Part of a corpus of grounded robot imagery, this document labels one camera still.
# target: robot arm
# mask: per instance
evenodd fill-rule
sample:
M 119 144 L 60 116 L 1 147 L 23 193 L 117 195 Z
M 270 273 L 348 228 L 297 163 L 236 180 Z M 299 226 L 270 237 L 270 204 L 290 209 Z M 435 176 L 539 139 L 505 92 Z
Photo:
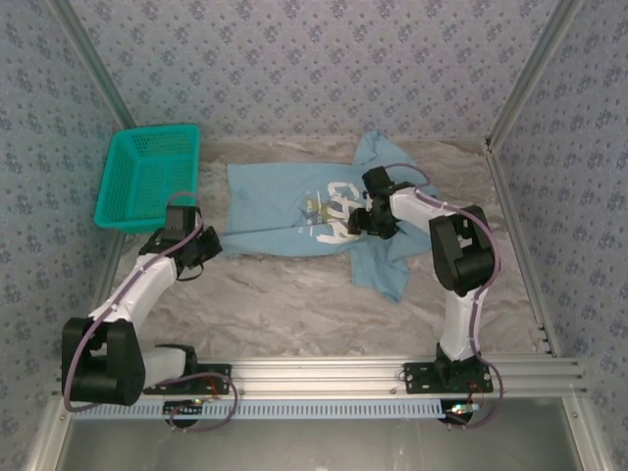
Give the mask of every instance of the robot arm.
M 146 388 L 183 373 L 195 373 L 186 371 L 195 365 L 192 348 L 160 345 L 142 351 L 136 333 L 157 299 L 183 270 L 202 269 L 203 262 L 222 250 L 213 228 L 201 228 L 188 243 L 153 261 L 191 235 L 196 211 L 194 207 L 169 206 L 165 229 L 157 231 L 141 248 L 135 266 L 120 287 L 87 318 L 70 319 L 64 327 L 63 388 L 81 339 L 96 319 L 110 311 L 79 353 L 71 400 L 131 405 Z
M 437 345 L 433 370 L 444 392 L 459 392 L 470 382 L 476 383 L 478 377 L 485 378 L 488 371 L 476 358 L 469 333 L 473 322 L 473 339 L 479 349 L 479 319 L 487 293 L 482 286 L 496 263 L 491 243 L 475 223 L 447 209 L 450 207 L 446 203 L 421 193 L 410 183 L 393 183 L 384 167 L 370 170 L 362 179 L 372 204 L 369 210 L 358 208 L 351 213 L 350 234 L 366 231 L 390 238 L 399 221 L 407 221 L 430 234 L 434 269 L 446 289 L 445 329 Z M 480 207 L 469 206 L 464 211 L 488 226 Z

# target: aluminum frame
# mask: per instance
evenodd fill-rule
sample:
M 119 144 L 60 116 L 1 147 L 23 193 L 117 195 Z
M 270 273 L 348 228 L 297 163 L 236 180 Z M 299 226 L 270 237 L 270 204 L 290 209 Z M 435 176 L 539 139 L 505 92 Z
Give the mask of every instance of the aluminum frame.
M 70 41 L 78 51 L 115 119 L 122 128 L 136 126 L 124 99 L 119 94 L 106 67 L 98 57 L 80 20 L 67 0 L 48 0 Z M 560 0 L 551 15 L 542 40 L 526 64 L 515 89 L 499 114 L 491 131 L 493 146 L 499 147 L 516 120 L 526 97 L 548 62 L 560 37 L 570 24 L 582 0 Z M 524 283 L 538 322 L 544 326 L 551 355 L 497 355 L 490 357 L 504 375 L 506 400 L 509 397 L 563 398 L 569 425 L 585 470 L 611 471 L 602 432 L 588 398 L 577 360 L 559 358 L 560 348 L 553 330 L 539 282 L 519 226 L 507 183 L 498 158 L 488 149 L 487 161 L 496 185 L 497 196 L 513 241 Z M 92 308 L 108 296 L 118 267 L 125 236 L 113 233 L 110 249 L 101 273 Z M 431 361 L 433 358 L 274 358 L 237 359 L 235 383 L 244 392 L 244 399 L 294 397 L 372 397 L 408 400 L 402 382 L 396 376 L 405 361 Z M 324 375 L 323 381 L 316 375 Z M 160 396 L 151 396 L 160 400 Z M 34 438 L 26 470 L 54 470 L 61 456 L 64 439 L 73 415 L 69 414 L 58 392 L 51 394 Z

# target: marble surface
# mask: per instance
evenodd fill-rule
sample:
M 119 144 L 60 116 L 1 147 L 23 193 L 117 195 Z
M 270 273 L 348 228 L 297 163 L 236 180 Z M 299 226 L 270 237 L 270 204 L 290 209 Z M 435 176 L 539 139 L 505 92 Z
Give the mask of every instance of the marble surface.
M 200 194 L 206 224 L 227 222 L 227 165 L 253 162 L 350 163 L 357 140 L 248 140 L 201 152 Z M 480 204 L 496 233 L 503 269 L 485 301 L 484 352 L 543 350 L 488 167 L 472 146 L 397 141 L 456 204 Z M 129 236 L 116 286 L 146 235 Z M 198 280 L 168 289 L 139 332 L 142 343 L 192 344 L 200 356 L 432 354 L 444 326 L 445 291 L 431 253 L 408 260 L 412 277 L 399 304 L 351 284 L 347 254 L 316 258 L 217 258 Z

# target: black mounting plate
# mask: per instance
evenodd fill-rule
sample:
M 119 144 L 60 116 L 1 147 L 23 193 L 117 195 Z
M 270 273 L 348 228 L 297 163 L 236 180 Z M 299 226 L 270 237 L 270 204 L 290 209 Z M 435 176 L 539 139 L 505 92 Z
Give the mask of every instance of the black mounting plate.
M 403 381 L 408 394 L 478 393 L 471 386 L 472 383 L 478 385 L 483 393 L 493 392 L 493 380 L 489 368 L 481 363 L 478 363 L 478 366 L 472 370 L 467 369 L 464 378 L 459 378 L 459 380 L 460 387 L 454 390 L 443 384 L 434 363 L 405 363 L 403 365 Z
M 446 399 L 441 401 L 441 408 L 443 412 L 445 412 L 445 417 L 439 419 L 440 422 L 444 424 L 451 425 L 466 425 L 471 421 L 473 417 L 473 412 L 469 412 L 466 414 L 452 414 L 450 412 L 446 412 L 447 410 L 451 410 L 454 405 L 465 404 L 466 399 Z
M 194 373 L 220 373 L 223 376 L 232 376 L 232 365 L 230 364 L 208 364 L 199 363 Z M 144 390 L 146 395 L 176 395 L 176 394 L 192 394 L 192 395 L 207 395 L 213 392 L 212 383 L 205 378 L 199 378 L 194 381 L 188 381 L 176 385 L 167 386 L 153 386 Z M 229 385 L 220 381 L 218 378 L 214 378 L 214 387 L 216 388 L 217 395 L 229 394 Z
M 203 413 L 203 404 L 194 404 L 191 400 L 171 400 L 166 401 L 161 411 L 164 415 L 169 415 L 174 409 L 178 409 L 177 415 L 189 416 L 190 419 L 173 419 L 173 425 L 180 429 L 191 427 L 198 419 L 192 417 Z M 170 418 L 166 419 L 166 423 L 170 425 Z

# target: teal plastic basket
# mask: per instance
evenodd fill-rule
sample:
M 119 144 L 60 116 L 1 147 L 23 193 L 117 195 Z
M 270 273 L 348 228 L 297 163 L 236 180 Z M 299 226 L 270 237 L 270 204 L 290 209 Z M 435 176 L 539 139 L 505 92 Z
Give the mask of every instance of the teal plastic basket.
M 154 126 L 117 132 L 111 141 L 95 222 L 127 234 L 162 228 L 166 202 L 177 191 L 196 193 L 200 129 Z M 192 205 L 190 197 L 176 204 Z

